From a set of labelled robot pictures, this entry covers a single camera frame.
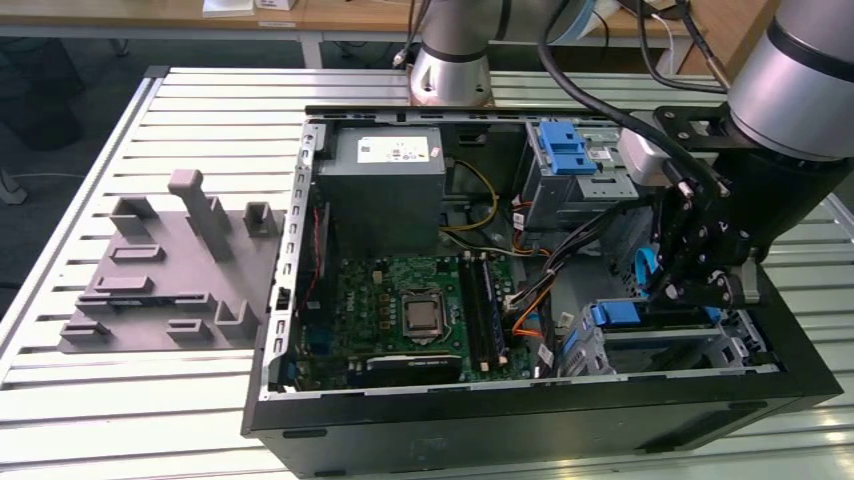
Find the orange wire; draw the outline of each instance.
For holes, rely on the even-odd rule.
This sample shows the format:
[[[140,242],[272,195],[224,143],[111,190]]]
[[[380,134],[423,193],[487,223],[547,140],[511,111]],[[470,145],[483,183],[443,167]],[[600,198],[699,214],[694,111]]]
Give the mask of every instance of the orange wire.
[[[540,302],[543,301],[543,299],[546,298],[546,295],[548,294],[548,291],[551,290],[552,285],[554,285],[554,282],[551,284],[548,284],[548,286],[546,287],[546,290],[543,290],[543,293],[539,294],[539,296],[536,297],[536,299],[534,300],[534,302],[528,306],[528,308],[524,311],[524,313],[522,314],[522,316],[519,316],[519,320],[516,320],[516,323],[514,324],[512,330],[511,330],[514,335],[528,335],[528,334],[534,333],[531,330],[519,329],[519,327],[522,326],[522,324],[524,323],[524,320],[527,319],[528,315],[531,314],[531,312],[536,308],[536,305],[539,305]]]
[[[522,235],[522,232],[519,230],[516,230],[516,233],[512,234],[512,250],[516,253],[522,253],[522,254],[528,254],[528,253],[534,253],[534,250],[524,250],[522,247],[519,247],[519,236]]]

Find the connector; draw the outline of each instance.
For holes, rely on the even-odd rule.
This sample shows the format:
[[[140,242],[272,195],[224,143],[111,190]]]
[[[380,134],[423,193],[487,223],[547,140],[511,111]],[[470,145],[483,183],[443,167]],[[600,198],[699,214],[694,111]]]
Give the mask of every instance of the connector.
[[[407,51],[406,48],[398,52],[398,54],[395,55],[395,58],[394,58],[394,60],[391,62],[391,66],[394,68],[398,68],[400,65],[403,65],[403,63],[406,62],[406,57],[408,56],[408,53],[410,52]]]

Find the aluminum extrusion table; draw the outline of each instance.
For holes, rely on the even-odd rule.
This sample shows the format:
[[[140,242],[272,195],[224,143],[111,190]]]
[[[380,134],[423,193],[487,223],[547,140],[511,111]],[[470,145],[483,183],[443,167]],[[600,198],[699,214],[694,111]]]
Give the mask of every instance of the aluminum extrusion table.
[[[623,108],[719,102],[649,77],[574,77]],[[498,106],[575,106],[544,74],[495,73],[492,85]],[[167,194],[168,176],[175,168],[197,168],[205,192],[226,208],[250,200],[287,208],[303,107],[406,102],[406,77],[376,70],[172,68],[143,80],[0,323],[1,480],[292,478],[262,444],[239,434],[252,351],[64,355],[59,331],[104,254],[113,233],[107,214],[120,195],[147,194],[157,209],[181,209]],[[853,225],[830,197],[781,237],[765,263],[849,393],[694,452],[406,478],[854,476]]]

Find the wooden desk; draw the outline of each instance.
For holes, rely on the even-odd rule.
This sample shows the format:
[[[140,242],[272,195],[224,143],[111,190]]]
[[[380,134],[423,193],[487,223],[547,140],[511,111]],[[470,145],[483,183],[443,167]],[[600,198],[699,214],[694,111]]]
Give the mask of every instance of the wooden desk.
[[[408,0],[299,0],[291,11],[258,9],[255,15],[204,18],[203,0],[0,0],[0,36],[108,39],[291,40],[299,41],[307,68],[323,68],[324,41],[402,42],[406,37]],[[611,47],[638,48],[635,19],[624,11],[607,18]],[[691,41],[679,22],[667,32],[647,22],[650,46],[663,48],[659,69],[677,69]],[[571,43],[600,47],[604,29]]]
[[[307,0],[307,3],[300,22],[306,30],[406,32],[408,0]],[[638,35],[635,17],[624,10],[606,20],[612,38]],[[689,35],[682,22],[669,24],[675,37]],[[667,37],[659,22],[647,22],[646,29],[650,37]],[[596,28],[590,35],[604,38],[604,29]]]
[[[84,27],[263,29],[264,22],[299,20],[307,1],[248,17],[204,18],[203,0],[0,0],[0,24]]]

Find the floor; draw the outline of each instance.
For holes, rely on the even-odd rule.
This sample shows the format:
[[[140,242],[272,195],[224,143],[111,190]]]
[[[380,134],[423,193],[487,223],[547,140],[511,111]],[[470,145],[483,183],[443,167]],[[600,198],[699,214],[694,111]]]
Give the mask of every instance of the floor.
[[[63,173],[85,175],[104,141],[121,115],[140,78],[149,65],[187,67],[302,68],[299,45],[294,42],[255,41],[132,41],[131,54],[116,57],[105,40],[65,40],[65,48],[77,66],[87,90],[72,101],[83,126],[83,138],[53,152],[32,152],[0,127],[0,166],[12,175]],[[388,68],[399,45],[326,43],[328,68]],[[490,52],[496,70],[539,70],[532,47],[502,47]],[[80,179],[71,176],[17,179],[29,192],[21,206],[0,205],[0,284],[20,283],[36,261],[53,228],[63,216]],[[839,188],[839,195],[854,205],[854,178]],[[0,288],[0,314],[16,291]]]

